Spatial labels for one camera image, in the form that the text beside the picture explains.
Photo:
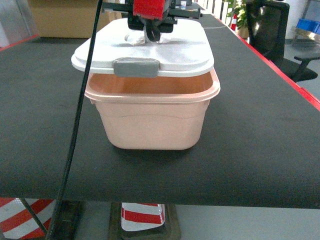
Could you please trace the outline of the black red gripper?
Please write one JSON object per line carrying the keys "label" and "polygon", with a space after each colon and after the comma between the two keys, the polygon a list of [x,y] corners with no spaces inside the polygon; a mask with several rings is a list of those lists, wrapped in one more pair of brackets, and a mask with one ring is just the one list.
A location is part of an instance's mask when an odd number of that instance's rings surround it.
{"label": "black red gripper", "polygon": [[175,9],[175,0],[128,0],[127,4],[132,7],[127,17],[129,29],[142,31],[149,25],[160,33],[173,31],[175,17],[169,11]]}

